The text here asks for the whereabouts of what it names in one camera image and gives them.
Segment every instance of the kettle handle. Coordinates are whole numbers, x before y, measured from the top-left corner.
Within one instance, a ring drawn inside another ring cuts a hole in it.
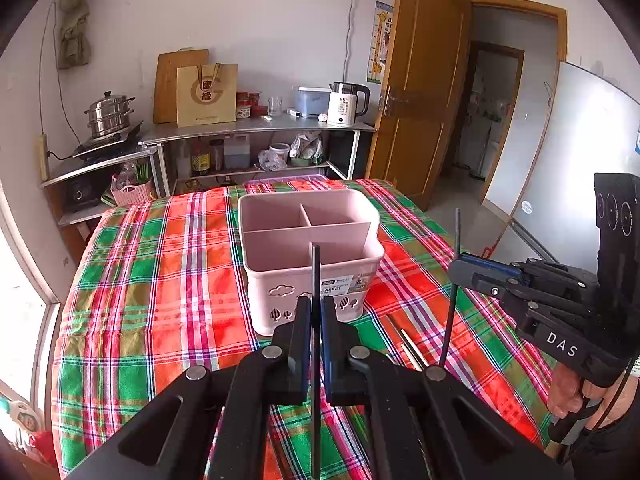
[[[367,113],[367,110],[369,110],[369,87],[364,85],[358,85],[357,90],[358,92],[362,92],[364,94],[364,108],[362,109],[361,112],[358,112],[356,110],[356,117],[360,117],[365,113]]]

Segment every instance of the screw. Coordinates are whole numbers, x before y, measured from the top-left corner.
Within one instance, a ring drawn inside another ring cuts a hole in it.
[[[262,355],[267,359],[277,359],[282,355],[282,348],[277,345],[265,346],[262,349]]]
[[[354,359],[366,359],[367,357],[369,357],[370,352],[366,346],[358,345],[351,348],[351,350],[349,350],[349,354]]]
[[[191,368],[188,368],[187,373],[185,373],[187,379],[190,381],[199,381],[205,375],[207,375],[207,369],[202,365],[195,365]]]
[[[447,377],[447,373],[439,366],[429,366],[425,371],[425,375],[432,381],[443,381]]]

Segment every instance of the paper gift bag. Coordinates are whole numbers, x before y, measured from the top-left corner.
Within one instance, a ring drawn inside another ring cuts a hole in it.
[[[238,65],[210,64],[177,69],[178,127],[236,120]]]

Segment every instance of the door frame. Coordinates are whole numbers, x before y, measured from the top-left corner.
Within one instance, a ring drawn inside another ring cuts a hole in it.
[[[502,233],[498,236],[497,240],[493,244],[492,247],[485,248],[485,252],[482,256],[490,257],[498,243],[500,243],[500,239],[507,231],[507,227],[511,223],[513,216],[515,215],[518,204],[522,201],[522,197],[524,195],[524,190],[527,188],[527,184],[529,184],[529,180],[531,179],[531,175],[533,173],[533,168],[538,161],[538,157],[540,155],[540,149],[542,148],[542,143],[545,140],[546,129],[549,125],[549,119],[551,117],[551,110],[553,109],[554,102],[556,100],[556,87],[558,86],[558,73],[560,70],[560,62],[566,61],[566,52],[567,52],[567,44],[568,44],[568,33],[567,33],[567,17],[566,10],[561,7],[555,7],[547,4],[541,4],[539,2],[532,2],[530,0],[470,0],[472,6],[478,7],[497,7],[498,9],[507,9],[507,10],[516,10],[517,12],[530,12],[531,14],[538,14],[540,16],[546,16],[547,18],[551,18],[556,20],[558,23],[557,28],[557,45],[556,45],[556,73],[553,79],[553,87],[551,92],[551,102],[546,111],[545,125],[542,129],[542,134],[540,135],[540,141],[538,142],[538,148],[536,149],[536,154],[531,161],[531,166],[529,168],[529,173],[522,185],[522,189],[520,190],[520,194],[516,203],[514,204],[511,211],[505,215],[503,220],[505,221],[505,226]]]
[[[482,203],[487,191],[489,191],[489,185],[491,184],[491,180],[494,177],[495,168],[498,167],[498,160],[500,160],[500,155],[502,154],[502,149],[504,148],[504,143],[507,140],[507,135],[509,134],[509,129],[511,127],[513,110],[518,98],[518,91],[520,90],[520,80],[522,79],[522,67],[524,66],[524,50],[496,43],[487,43],[486,41],[471,41],[471,46],[469,48],[469,62],[466,66],[465,86],[462,91],[460,105],[458,106],[456,122],[451,131],[449,146],[447,147],[447,154],[445,155],[444,163],[445,166],[453,164],[453,159],[455,158],[457,152],[456,145],[460,143],[462,137],[462,129],[464,128],[464,121],[466,118],[467,110],[465,104],[468,103],[469,99],[471,98],[474,75],[476,73],[476,65],[478,64],[478,55],[480,54],[480,52],[492,52],[494,54],[499,54],[500,56],[513,57],[514,59],[518,60],[518,68],[516,69],[513,92],[511,94],[511,107],[509,109],[509,113],[507,113],[507,116],[504,118],[504,122],[502,123],[502,127],[500,130],[500,139],[498,140],[498,148],[495,153],[494,160],[491,163],[491,167],[489,168],[489,173],[484,180],[482,191],[478,196],[478,202]]]

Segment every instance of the human hand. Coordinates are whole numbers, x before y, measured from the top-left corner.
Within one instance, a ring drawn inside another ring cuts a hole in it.
[[[610,386],[609,388],[600,388],[589,381],[584,381],[582,393],[585,397],[590,399],[602,398],[602,402],[596,412],[591,415],[587,421],[585,428],[588,430],[593,429],[596,423],[600,420],[604,411],[607,409],[607,406],[611,402],[613,396],[616,394],[621,382],[622,376],[618,378],[613,386]],[[549,396],[546,400],[546,406],[549,411],[560,418],[565,418],[569,412],[579,412],[582,407],[582,397],[578,393],[579,386],[580,377],[578,377],[578,374],[569,370],[569,368],[564,366],[562,363],[558,363],[551,378]],[[615,422],[628,411],[634,397],[636,396],[637,389],[638,378],[630,376],[613,409],[602,422],[600,428],[604,428],[608,424]]]

